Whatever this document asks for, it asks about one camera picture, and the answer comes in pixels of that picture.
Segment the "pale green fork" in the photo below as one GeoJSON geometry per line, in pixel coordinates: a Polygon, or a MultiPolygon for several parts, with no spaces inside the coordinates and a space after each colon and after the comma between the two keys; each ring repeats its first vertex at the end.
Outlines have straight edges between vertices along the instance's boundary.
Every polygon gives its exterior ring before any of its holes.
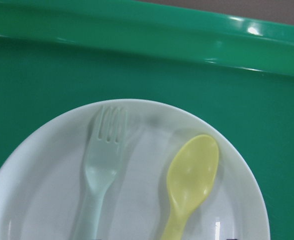
{"type": "Polygon", "coordinates": [[[95,118],[83,172],[85,190],[72,240],[95,240],[103,199],[122,165],[127,112],[103,106],[95,118]]]}

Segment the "spoon handle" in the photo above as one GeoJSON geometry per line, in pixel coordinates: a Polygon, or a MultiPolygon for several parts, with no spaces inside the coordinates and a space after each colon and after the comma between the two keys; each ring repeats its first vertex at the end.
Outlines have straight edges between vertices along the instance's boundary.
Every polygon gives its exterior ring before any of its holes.
{"type": "Polygon", "coordinates": [[[171,209],[161,240],[180,240],[187,220],[187,216],[177,217],[175,211],[171,209]]]}

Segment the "green tray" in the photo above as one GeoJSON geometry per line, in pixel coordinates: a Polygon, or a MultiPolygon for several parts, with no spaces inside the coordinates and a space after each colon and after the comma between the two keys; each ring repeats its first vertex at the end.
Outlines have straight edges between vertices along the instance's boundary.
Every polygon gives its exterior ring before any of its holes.
{"type": "Polygon", "coordinates": [[[219,130],[294,239],[294,26],[135,1],[0,0],[0,167],[75,107],[160,101],[219,130]]]}

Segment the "plastic spoon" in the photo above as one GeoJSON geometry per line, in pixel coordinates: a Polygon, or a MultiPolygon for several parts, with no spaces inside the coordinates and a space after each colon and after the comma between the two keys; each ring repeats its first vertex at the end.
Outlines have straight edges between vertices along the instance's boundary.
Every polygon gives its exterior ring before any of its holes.
{"type": "Polygon", "coordinates": [[[218,144],[209,135],[198,135],[179,150],[167,174],[171,209],[161,240],[181,239],[189,216],[212,189],[218,162],[218,144]]]}

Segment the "white plate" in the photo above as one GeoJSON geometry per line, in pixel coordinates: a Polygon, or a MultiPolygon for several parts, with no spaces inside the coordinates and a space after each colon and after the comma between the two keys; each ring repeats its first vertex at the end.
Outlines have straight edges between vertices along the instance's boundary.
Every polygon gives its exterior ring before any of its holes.
{"type": "Polygon", "coordinates": [[[184,240],[269,240],[259,186],[237,150],[213,127],[159,102],[117,99],[85,105],[29,136],[0,170],[0,240],[67,240],[80,199],[80,164],[88,128],[101,105],[127,108],[125,166],[108,190],[101,240],[158,240],[169,215],[168,166],[198,134],[219,144],[214,188],[187,222],[184,240]]]}

